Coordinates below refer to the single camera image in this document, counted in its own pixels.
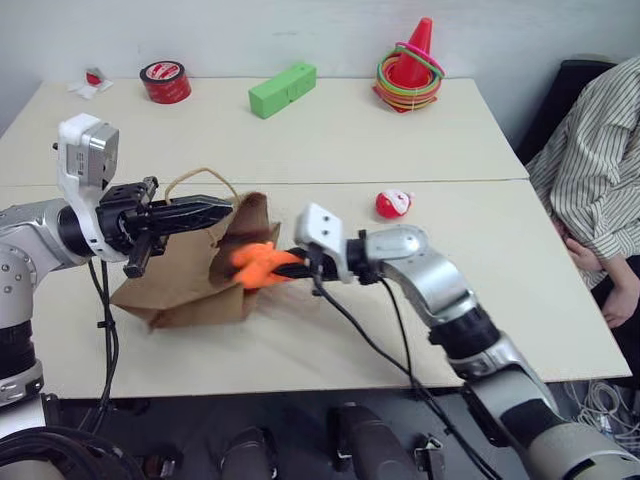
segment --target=green box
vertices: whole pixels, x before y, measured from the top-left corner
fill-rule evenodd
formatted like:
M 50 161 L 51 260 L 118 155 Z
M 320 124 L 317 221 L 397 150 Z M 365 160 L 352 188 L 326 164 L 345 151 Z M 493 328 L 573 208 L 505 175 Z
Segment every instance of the green box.
M 249 90 L 251 111 L 269 118 L 316 86 L 316 67 L 297 63 Z

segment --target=white wall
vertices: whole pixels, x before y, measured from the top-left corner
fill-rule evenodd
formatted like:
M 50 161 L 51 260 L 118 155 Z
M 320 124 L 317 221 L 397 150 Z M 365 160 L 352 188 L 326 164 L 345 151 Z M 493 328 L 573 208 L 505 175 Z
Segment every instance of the white wall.
M 0 133 L 38 79 L 97 65 L 136 77 L 182 61 L 193 76 L 270 76 L 297 60 L 370 77 L 421 16 L 450 76 L 471 76 L 512 143 L 561 59 L 640 54 L 638 0 L 2 0 Z

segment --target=brown paper bag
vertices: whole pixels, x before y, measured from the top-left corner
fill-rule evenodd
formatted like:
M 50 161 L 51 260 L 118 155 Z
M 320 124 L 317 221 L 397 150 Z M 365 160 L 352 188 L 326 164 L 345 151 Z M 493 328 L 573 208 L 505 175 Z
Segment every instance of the brown paper bag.
M 111 303 L 145 320 L 151 328 L 213 325 L 247 317 L 256 292 L 230 278 L 230 253 L 253 242 L 276 242 L 279 224 L 270 224 L 267 197 L 249 193 L 220 223 L 172 235 L 164 255 L 152 257 L 142 278 L 127 279 Z

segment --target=striped shirt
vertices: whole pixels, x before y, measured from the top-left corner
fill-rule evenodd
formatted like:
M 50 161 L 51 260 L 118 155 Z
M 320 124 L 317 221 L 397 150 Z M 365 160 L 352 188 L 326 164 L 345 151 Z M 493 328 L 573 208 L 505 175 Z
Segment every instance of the striped shirt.
M 640 57 L 580 94 L 527 165 L 547 213 L 600 259 L 640 254 Z M 606 272 L 581 272 L 589 288 Z

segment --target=white table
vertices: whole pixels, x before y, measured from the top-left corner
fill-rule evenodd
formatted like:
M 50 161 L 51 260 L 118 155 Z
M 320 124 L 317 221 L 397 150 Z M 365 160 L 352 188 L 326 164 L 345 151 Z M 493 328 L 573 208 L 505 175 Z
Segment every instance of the white table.
M 309 201 L 341 216 L 353 236 L 360 228 L 383 228 L 372 212 L 372 198 L 384 186 L 237 187 L 268 194 L 272 219 L 283 222 L 280 246 L 290 247 L 295 216 Z M 433 245 L 459 265 L 495 323 L 509 332 L 544 380 L 627 374 L 528 182 L 397 186 L 416 193 L 406 222 L 425 228 Z M 178 193 L 195 192 L 226 194 L 214 185 L 186 185 Z M 0 205 L 55 195 L 54 187 L 5 187 Z M 114 284 L 124 278 L 119 266 L 112 266 L 111 273 Z M 398 326 L 380 286 L 329 288 L 386 350 L 402 358 Z M 459 384 L 404 299 L 401 309 L 419 378 L 431 386 Z M 255 312 L 239 324 L 150 333 L 139 319 L 114 311 L 122 342 L 116 397 L 406 385 L 406 378 L 330 305 L 311 296 L 306 281 L 263 290 Z M 48 391 L 66 398 L 98 394 L 104 351 L 95 324 L 101 314 L 86 268 L 54 272 L 39 287 L 34 339 Z
M 192 79 L 191 96 L 169 106 L 150 102 L 138 79 L 91 101 L 43 85 L 0 142 L 0 185 L 55 185 L 57 125 L 80 112 L 120 129 L 116 182 L 168 183 L 203 165 L 251 184 L 527 178 L 473 80 L 445 80 L 438 102 L 398 115 L 370 80 L 321 79 L 267 120 L 249 111 L 261 81 Z
M 386 188 L 416 194 L 405 221 L 467 275 L 496 324 L 545 380 L 628 374 L 627 366 L 537 201 L 526 171 L 471 80 L 445 81 L 440 100 L 397 115 L 368 80 L 321 80 L 268 120 L 248 111 L 256 79 L 192 80 L 185 102 L 149 102 L 137 80 L 117 80 L 91 102 L 44 85 L 0 139 L 0 207 L 59 196 L 50 150 L 59 121 L 85 111 L 121 129 L 116 181 L 173 179 L 203 164 L 239 191 L 267 193 L 290 247 L 295 216 L 315 201 L 350 233 L 381 228 L 372 210 Z M 177 193 L 227 195 L 207 176 Z M 111 267 L 112 285 L 124 278 Z M 402 358 L 393 311 L 379 286 L 331 285 L 371 335 Z M 459 384 L 404 299 L 418 376 Z M 113 395 L 169 396 L 406 385 L 305 281 L 265 289 L 243 323 L 154 331 L 114 309 L 122 353 Z M 36 293 L 34 338 L 47 390 L 98 396 L 102 315 L 86 269 L 52 273 Z

